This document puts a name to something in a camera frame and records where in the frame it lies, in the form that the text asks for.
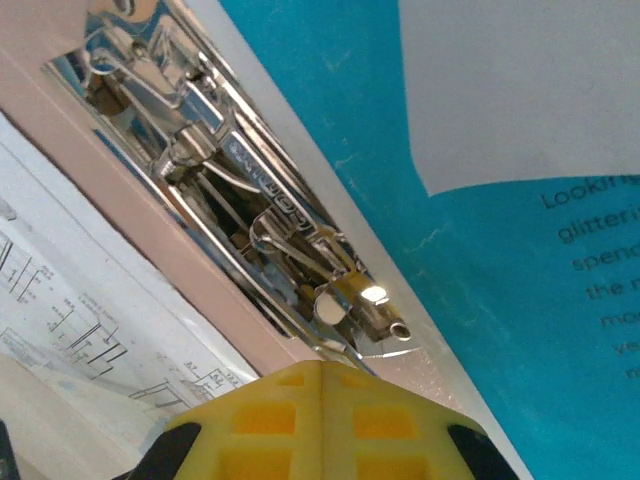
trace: black plastic part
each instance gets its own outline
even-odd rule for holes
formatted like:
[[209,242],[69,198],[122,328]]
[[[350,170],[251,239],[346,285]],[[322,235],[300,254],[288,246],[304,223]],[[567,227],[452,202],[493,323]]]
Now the black plastic part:
[[202,426],[185,423],[164,432],[151,446],[127,480],[173,480],[189,454]]
[[447,430],[476,480],[518,480],[489,437],[463,425]]
[[18,465],[9,440],[9,431],[2,420],[0,420],[0,479],[20,480]]
[[111,480],[128,480],[131,472],[123,473],[122,475],[118,475],[116,478],[112,478]]

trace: printed diagram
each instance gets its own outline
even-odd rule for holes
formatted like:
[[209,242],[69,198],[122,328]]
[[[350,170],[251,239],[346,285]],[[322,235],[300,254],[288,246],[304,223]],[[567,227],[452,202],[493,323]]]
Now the printed diagram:
[[75,291],[3,232],[0,304],[0,350],[29,367],[55,368],[58,362],[88,380],[116,385],[152,409],[179,413],[243,383],[208,350],[198,357],[208,360],[204,363],[149,355],[138,346],[144,339],[132,338],[122,319],[88,293]]

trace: metal lever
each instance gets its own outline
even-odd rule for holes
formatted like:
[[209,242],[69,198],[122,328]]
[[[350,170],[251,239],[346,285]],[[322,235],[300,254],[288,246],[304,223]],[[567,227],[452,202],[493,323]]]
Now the metal lever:
[[84,47],[48,66],[103,141],[279,331],[365,369],[417,348],[393,299],[367,298],[380,287],[182,7],[159,0],[143,24],[122,7],[91,10]]

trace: chrome clip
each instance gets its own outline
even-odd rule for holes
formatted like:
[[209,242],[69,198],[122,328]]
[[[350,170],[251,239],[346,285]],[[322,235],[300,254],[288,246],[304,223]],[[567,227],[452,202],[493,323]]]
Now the chrome clip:
[[136,5],[94,0],[84,44],[47,65],[100,138],[281,333],[362,368],[417,348],[184,7]]

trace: paper sheet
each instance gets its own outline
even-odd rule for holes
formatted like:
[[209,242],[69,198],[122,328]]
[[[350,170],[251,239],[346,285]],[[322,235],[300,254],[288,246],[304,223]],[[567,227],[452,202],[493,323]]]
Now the paper sheet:
[[[0,172],[1,352],[102,426],[119,408],[101,408],[98,421],[95,401],[81,398],[88,383],[146,405],[137,414],[151,423],[133,436],[121,431],[124,441],[138,442],[150,424],[257,378],[4,117]],[[92,391],[95,400],[99,390]]]

